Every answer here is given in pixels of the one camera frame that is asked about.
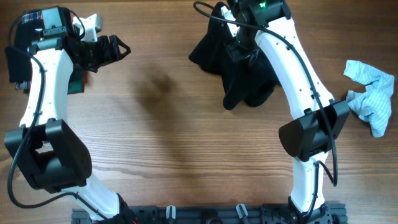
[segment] wooden table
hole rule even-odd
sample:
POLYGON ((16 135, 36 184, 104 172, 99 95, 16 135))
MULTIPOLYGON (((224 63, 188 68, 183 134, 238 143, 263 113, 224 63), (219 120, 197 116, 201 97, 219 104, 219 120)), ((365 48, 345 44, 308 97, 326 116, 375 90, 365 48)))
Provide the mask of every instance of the wooden table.
MULTIPOLYGON (((87 145, 93 173, 129 205, 200 206, 285 203, 292 190, 292 159, 278 129, 292 120, 281 88, 260 107, 226 111, 219 76, 188 59, 208 19, 189 1, 56 3, 81 17, 104 18, 101 35, 117 34, 132 53, 89 73, 84 94, 68 97, 68 123, 87 145)), ((343 76, 348 59, 398 71, 397 1, 288 1, 298 36, 336 99, 363 86, 343 76)), ((0 4, 0 49, 23 10, 51 0, 0 4)), ((0 139, 18 128, 27 97, 8 82, 0 54, 0 139)), ((393 114, 398 112, 392 98, 393 114)), ((383 138, 351 115, 337 142, 339 184, 325 177, 327 200, 346 203, 350 223, 397 223, 398 120, 383 138)), ((69 223, 76 205, 61 199, 34 210, 15 207, 6 190, 11 158, 0 144, 0 223, 69 223)), ((49 195, 32 190, 19 171, 14 191, 24 203, 49 195)))

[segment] white arm segment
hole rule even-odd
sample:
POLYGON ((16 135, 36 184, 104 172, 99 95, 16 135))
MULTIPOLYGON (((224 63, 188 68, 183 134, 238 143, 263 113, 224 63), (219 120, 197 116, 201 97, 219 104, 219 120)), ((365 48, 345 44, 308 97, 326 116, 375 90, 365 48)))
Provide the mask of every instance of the white arm segment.
MULTIPOLYGON (((106 218, 112 218, 119 214, 120 204, 118 195, 115 192, 107 189, 94 174, 87 179, 87 185, 84 187, 70 187, 61 191, 61 193, 65 192, 78 193, 79 196, 81 196, 95 209, 98 209, 98 211, 106 216, 106 218)), ((75 202, 81 208, 86 210, 93 221, 103 220, 99 215, 89 209, 81 201, 76 200, 73 196, 70 198, 75 200, 75 202)))
MULTIPOLYGON (((286 19, 283 17, 274 20, 269 23, 268 29, 284 37, 296 48, 311 74, 315 88, 320 95, 322 106, 328 106, 330 100, 334 100, 334 98, 319 80, 310 61, 305 55, 304 49, 297 37, 293 19, 286 19)), ((285 91, 287 101, 289 102, 290 114, 293 119, 304 116, 304 110, 308 108, 312 111, 319 110, 317 102, 311 97, 313 92, 310 89, 308 78, 296 55, 291 50, 288 50, 287 46, 282 41, 262 31, 257 33, 256 42, 269 59, 278 76, 280 84, 285 91)), ((303 162, 299 158, 293 158, 294 184, 290 196, 295 206, 301 212, 307 212, 312 202, 315 181, 314 163, 316 161, 325 163, 327 156, 328 153, 320 153, 312 156, 308 162, 303 162)), ((322 183, 323 168, 320 167, 318 198, 314 209, 319 208, 320 205, 325 202, 322 193, 322 183)))
MULTIPOLYGON (((73 71, 73 63, 65 50, 41 50, 37 52, 35 58, 46 70, 42 114, 35 125, 45 124, 50 118, 63 119, 66 122, 68 84, 73 71)), ((42 83, 39 66, 33 60, 30 62, 33 71, 32 84, 25 115, 19 124, 19 126, 25 124, 27 128, 32 124, 42 83)))
MULTIPOLYGON (((274 20, 269 23, 267 29, 285 37, 295 47, 311 74, 315 88, 320 95, 322 106, 328 106, 330 104, 329 100, 334 100, 334 98, 322 84, 305 55, 304 49, 297 37, 293 19, 283 17, 274 20)), ((257 33, 256 43, 265 53, 278 76, 289 102, 290 114, 293 119, 304 116, 304 110, 308 108, 312 111, 319 110, 316 100, 311 97, 313 92, 310 89, 308 78, 296 55, 291 50, 287 50, 287 46, 281 40, 262 31, 257 33)))
MULTIPOLYGON (((325 163, 329 152, 319 153, 310 157, 307 162, 301 161, 299 158, 293 158, 293 190, 290 194, 290 199, 300 210, 300 212, 307 212, 310 209, 310 205, 313 198, 314 182, 315 182, 315 166, 316 161, 325 163)), ((323 167, 319 166, 319 177, 318 177, 318 198, 315 201, 313 209, 319 208, 325 203, 325 198, 322 193, 323 184, 323 167)))
MULTIPOLYGON (((73 21, 74 24, 79 23, 76 18, 74 18, 73 21)), ((81 21, 84 23, 86 29, 86 34, 82 41, 96 42, 96 33, 102 29, 102 18, 94 14, 87 19, 81 18, 81 21)), ((50 118, 55 118, 56 120, 62 119, 67 122, 68 84, 70 75, 73 71, 73 62, 65 50, 40 50, 34 56, 41 62, 46 70, 44 95, 41 107, 42 114, 39 116, 35 125, 45 124, 50 118)), ((27 109, 20 123, 20 125, 25 124, 27 128, 30 127, 33 121, 41 86, 39 66, 33 60, 31 60, 31 63, 33 70, 32 84, 27 109)), ((87 184, 84 187, 70 187, 63 189, 61 193, 78 193, 79 196, 83 197, 84 200, 95 209, 98 209, 98 211, 107 218, 112 218, 117 215, 120 206, 118 195, 107 189, 94 174, 92 174, 86 182, 87 184)), ((76 200, 74 197, 70 198, 75 200, 81 208, 85 209, 90 214, 92 220, 102 220, 100 216, 90 210, 81 201, 76 200)))
MULTIPOLYGON (((102 31, 103 19, 101 16, 94 14, 87 19, 80 18, 81 22, 85 26, 86 34, 81 41, 85 42, 97 42, 97 33, 102 31)), ((80 35, 83 34, 83 29, 79 20, 74 17, 73 25, 80 28, 80 35)))

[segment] black cloth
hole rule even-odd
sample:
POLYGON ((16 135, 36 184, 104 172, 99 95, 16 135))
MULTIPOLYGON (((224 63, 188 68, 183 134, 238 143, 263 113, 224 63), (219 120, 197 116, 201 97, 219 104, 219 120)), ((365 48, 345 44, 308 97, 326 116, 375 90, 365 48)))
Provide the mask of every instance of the black cloth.
MULTIPOLYGON (((27 48, 33 40, 40 38, 39 32, 35 29, 44 29, 42 19, 33 20, 27 23, 19 23, 15 36, 14 46, 27 52, 27 48)), ((9 70, 10 83, 22 83, 32 80, 32 64, 30 57, 16 52, 11 47, 6 47, 7 65, 9 70)))
MULTIPOLYGON (((211 13, 221 17, 223 2, 211 13)), ((225 91, 223 106, 233 109, 241 100, 249 106, 260 106, 274 91, 279 80, 265 54, 254 49, 243 54, 224 22, 210 19, 208 32, 189 55, 189 59, 206 72, 221 75, 225 91)))

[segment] wire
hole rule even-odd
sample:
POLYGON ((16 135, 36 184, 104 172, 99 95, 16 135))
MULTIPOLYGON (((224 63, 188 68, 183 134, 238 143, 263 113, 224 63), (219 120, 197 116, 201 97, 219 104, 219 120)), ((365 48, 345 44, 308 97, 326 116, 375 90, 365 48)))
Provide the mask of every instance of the wire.
POLYGON ((81 24, 81 27, 83 28, 83 33, 79 36, 79 40, 81 40, 81 39, 84 38, 84 36, 86 35, 86 28, 85 28, 85 26, 83 25, 83 23, 81 22, 80 18, 76 15, 76 13, 73 12, 72 10, 69 10, 69 11, 70 11, 70 13, 72 13, 73 15, 76 16, 77 20, 78 20, 78 21, 80 22, 80 24, 81 24))
MULTIPOLYGON (((309 84, 310 84, 310 86, 311 86, 311 89, 312 89, 312 91, 313 91, 313 95, 314 95, 314 97, 315 97, 315 100, 317 101, 317 104, 318 104, 318 106, 319 106, 319 110, 320 110, 320 112, 321 112, 322 119, 323 119, 324 122, 325 122, 326 133, 327 133, 327 135, 328 135, 328 137, 329 137, 329 140, 330 140, 331 151, 332 151, 332 157, 333 157, 333 176, 330 174, 330 171, 328 170, 328 168, 326 167, 326 165, 324 165, 323 162, 321 162, 321 161, 316 161, 315 167, 316 167, 316 170, 318 170, 319 164, 320 164, 320 165, 324 168, 324 170, 326 171, 326 173, 327 173, 327 175, 328 175, 328 177, 329 177, 331 183, 333 184, 333 186, 336 187, 336 186, 337 186, 337 179, 338 179, 338 173, 337 173, 338 168, 337 168, 337 152, 336 152, 335 137, 334 137, 334 134, 333 134, 333 130, 331 129, 330 122, 329 122, 329 119, 328 119, 328 117, 327 117, 327 115, 326 115, 325 109, 323 108, 322 103, 321 103, 321 100, 319 99, 317 89, 315 88, 315 85, 314 85, 313 80, 312 80, 312 78, 311 78, 311 74, 310 74, 310 72, 308 71, 308 68, 307 68, 307 66, 305 65, 305 62, 304 62, 303 58, 301 57, 301 55, 297 52, 297 50, 294 48, 294 46, 293 46, 289 41, 287 41, 285 38, 283 38, 283 37, 280 36, 279 34, 273 32, 273 31, 271 31, 271 30, 269 30, 269 29, 266 29, 265 27, 259 27, 259 26, 249 25, 249 24, 243 24, 243 23, 241 23, 241 22, 231 21, 231 20, 228 20, 228 19, 223 19, 223 18, 219 18, 219 17, 216 17, 216 16, 212 16, 212 15, 210 15, 210 14, 208 14, 208 13, 205 13, 205 12, 203 12, 202 10, 200 10, 200 9, 198 8, 198 6, 197 6, 198 4, 199 4, 199 5, 202 5, 202 6, 209 7, 209 8, 211 8, 211 9, 213 9, 213 10, 214 10, 214 7, 211 6, 211 5, 209 5, 209 4, 207 4, 207 3, 204 3, 204 2, 200 2, 200 1, 194 2, 194 3, 193 3, 193 7, 194 7, 195 10, 198 11, 200 14, 202 14, 202 15, 204 15, 204 16, 206 16, 206 17, 209 17, 210 19, 216 19, 216 20, 219 20, 219 21, 228 22, 228 23, 230 23, 230 24, 235 24, 235 25, 237 25, 237 26, 243 26, 243 27, 247 27, 247 28, 250 28, 250 29, 254 29, 254 30, 260 30, 260 31, 263 31, 263 32, 265 32, 265 33, 267 33, 267 34, 273 35, 274 37, 278 38, 278 39, 281 40, 283 43, 285 43, 286 46, 288 47, 288 49, 292 50, 292 52, 296 55, 297 59, 299 60, 300 64, 302 65, 302 67, 303 67, 303 69, 304 69, 304 72, 305 72, 305 74, 306 74, 306 76, 307 76, 308 82, 309 82, 309 84)), ((315 176, 315 182, 314 182, 314 184, 317 184, 317 185, 318 185, 318 175, 315 176)), ((312 212, 313 212, 313 208, 314 208, 314 206, 315 206, 315 201, 316 201, 316 199, 317 199, 317 198, 316 198, 316 195, 317 195, 317 194, 318 194, 318 187, 315 187, 315 188, 314 188, 314 193, 313 193, 314 197, 313 197, 313 200, 312 200, 312 203, 311 203, 311 206, 310 206, 310 210, 308 211, 308 214, 309 214, 309 215, 308 215, 308 219, 310 218, 310 215, 311 215, 312 212)))
POLYGON ((48 200, 46 200, 46 201, 44 201, 44 202, 40 202, 40 203, 33 204, 33 205, 24 205, 24 204, 20 203, 20 202, 16 199, 16 197, 15 197, 15 195, 14 195, 14 192, 13 192, 13 190, 12 190, 12 181, 13 181, 13 177, 14 177, 14 171, 15 171, 15 168, 16 168, 16 165, 17 165, 17 162, 18 162, 18 158, 19 158, 20 154, 22 153, 22 150, 24 150, 24 147, 25 147, 25 145, 27 144, 28 139, 29 139, 29 137, 30 137, 30 134, 31 134, 31 132, 32 132, 32 128, 35 126, 35 124, 36 124, 36 122, 37 122, 37 120, 38 120, 38 118, 39 118, 39 116, 40 116, 40 114, 41 114, 40 109, 41 109, 41 106, 42 106, 43 93, 44 93, 45 70, 44 70, 43 65, 42 65, 42 64, 39 62, 39 60, 37 60, 37 58, 35 58, 33 55, 28 54, 27 52, 25 52, 25 51, 23 51, 23 50, 21 50, 21 49, 16 48, 16 47, 13 46, 13 44, 11 43, 11 33, 12 33, 12 30, 14 29, 14 26, 16 25, 16 23, 17 23, 18 21, 20 21, 20 19, 22 18, 22 16, 24 16, 24 15, 26 15, 26 14, 29 14, 29 13, 32 13, 32 12, 37 12, 37 10, 29 11, 29 12, 24 12, 21 16, 19 16, 19 17, 12 23, 12 25, 11 25, 11 27, 10 27, 10 29, 9 29, 9 32, 8 32, 8 45, 9 45, 13 50, 15 50, 16 52, 19 52, 19 53, 21 53, 21 54, 27 55, 27 56, 30 57, 33 61, 35 61, 36 64, 39 66, 39 70, 40 70, 40 74, 41 74, 41 84, 40 84, 40 90, 39 90, 39 98, 37 99, 37 105, 36 105, 36 110, 35 110, 35 112, 34 112, 32 124, 30 124, 30 127, 27 128, 27 132, 25 133, 25 136, 22 138, 22 141, 21 141, 21 143, 19 144, 19 147, 18 147, 18 149, 17 149, 17 151, 16 151, 16 153, 15 153, 15 156, 14 156, 14 159, 13 159, 13 161, 12 161, 11 168, 10 168, 10 171, 9 171, 9 174, 8 174, 8 178, 7 178, 7 191, 8 191, 8 196, 9 196, 11 202, 12 202, 14 205, 16 205, 16 206, 18 206, 18 207, 20 207, 20 208, 39 208, 39 207, 42 207, 42 206, 44 206, 44 205, 47 205, 47 204, 49 204, 49 203, 51 203, 51 202, 57 200, 57 199, 60 199, 60 198, 62 198, 62 197, 65 197, 65 196, 73 196, 73 197, 75 197, 77 200, 80 200, 83 204, 85 204, 90 210, 92 210, 93 212, 97 213, 101 218, 103 218, 104 220, 107 220, 108 218, 106 218, 106 216, 104 216, 103 214, 101 214, 100 212, 98 212, 95 208, 93 208, 87 201, 85 201, 85 200, 84 200, 81 196, 79 196, 77 193, 66 192, 66 193, 62 193, 62 194, 60 194, 60 195, 58 195, 58 196, 52 197, 52 198, 50 198, 50 199, 48 199, 48 200))

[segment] crumpled cloth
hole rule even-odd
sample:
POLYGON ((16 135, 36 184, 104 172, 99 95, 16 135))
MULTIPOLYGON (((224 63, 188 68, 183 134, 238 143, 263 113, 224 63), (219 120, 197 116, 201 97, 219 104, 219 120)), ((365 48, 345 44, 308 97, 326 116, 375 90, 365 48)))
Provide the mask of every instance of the crumpled cloth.
POLYGON ((348 60, 344 75, 366 85, 366 92, 349 90, 346 101, 358 117, 369 122, 372 135, 382 137, 391 116, 391 96, 394 92, 394 76, 388 75, 365 63, 348 60))

